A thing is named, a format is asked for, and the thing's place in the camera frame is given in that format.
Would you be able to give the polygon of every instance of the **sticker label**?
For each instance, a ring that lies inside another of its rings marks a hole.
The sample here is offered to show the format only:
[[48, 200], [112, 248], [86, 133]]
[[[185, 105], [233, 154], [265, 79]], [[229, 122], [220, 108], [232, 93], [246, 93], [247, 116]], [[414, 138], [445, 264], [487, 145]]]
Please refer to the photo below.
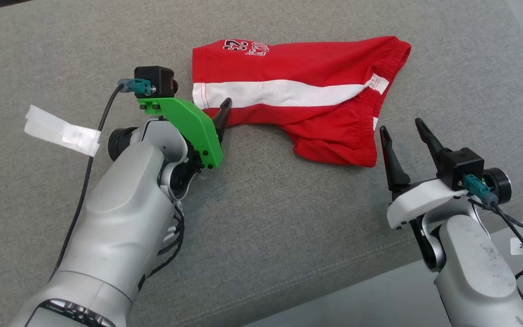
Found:
[[511, 255], [523, 255], [523, 244], [519, 238], [510, 239], [510, 252]]

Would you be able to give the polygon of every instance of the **printed number 32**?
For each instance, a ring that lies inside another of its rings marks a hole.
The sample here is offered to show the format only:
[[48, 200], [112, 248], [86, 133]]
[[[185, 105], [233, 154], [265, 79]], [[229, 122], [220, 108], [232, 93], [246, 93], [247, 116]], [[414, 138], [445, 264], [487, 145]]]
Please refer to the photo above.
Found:
[[245, 41], [226, 40], [223, 48], [225, 50], [241, 51], [247, 49], [247, 46], [248, 44]]

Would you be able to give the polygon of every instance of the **white label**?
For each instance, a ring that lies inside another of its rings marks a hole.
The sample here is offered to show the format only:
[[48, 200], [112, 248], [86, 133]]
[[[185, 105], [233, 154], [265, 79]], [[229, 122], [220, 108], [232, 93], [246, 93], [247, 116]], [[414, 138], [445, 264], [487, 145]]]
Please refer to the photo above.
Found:
[[523, 244], [519, 238], [510, 239], [510, 252], [512, 255], [523, 255]]
[[100, 147], [100, 131], [69, 124], [37, 106], [32, 105], [25, 118], [27, 122], [24, 131], [31, 136], [91, 157]]
[[378, 76], [377, 74], [372, 74], [370, 82], [367, 82], [371, 89], [374, 89], [380, 94], [383, 94], [386, 90], [386, 87], [389, 86], [389, 81], [383, 77]]

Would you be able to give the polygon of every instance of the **green 3d-printed part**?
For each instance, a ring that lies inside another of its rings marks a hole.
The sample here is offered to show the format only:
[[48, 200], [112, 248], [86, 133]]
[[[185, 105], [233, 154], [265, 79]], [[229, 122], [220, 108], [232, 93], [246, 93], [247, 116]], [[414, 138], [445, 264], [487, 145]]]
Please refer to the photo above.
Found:
[[137, 99], [147, 106], [145, 114], [164, 116], [199, 151], [205, 167], [217, 168], [223, 159], [222, 147], [213, 121], [193, 102], [176, 98]]

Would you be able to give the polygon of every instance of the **teal connector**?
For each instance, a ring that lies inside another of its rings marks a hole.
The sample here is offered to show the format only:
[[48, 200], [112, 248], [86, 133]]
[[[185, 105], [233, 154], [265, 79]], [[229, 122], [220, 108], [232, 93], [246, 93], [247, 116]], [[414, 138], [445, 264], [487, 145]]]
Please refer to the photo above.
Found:
[[156, 91], [156, 88], [151, 85], [151, 81], [143, 79], [121, 79], [118, 84], [124, 84], [124, 88], [120, 91], [122, 93], [134, 92], [151, 95]]
[[473, 174], [463, 178], [463, 187], [469, 193], [477, 196], [483, 204], [491, 205], [492, 202], [498, 203], [498, 197], [492, 193], [488, 186]]

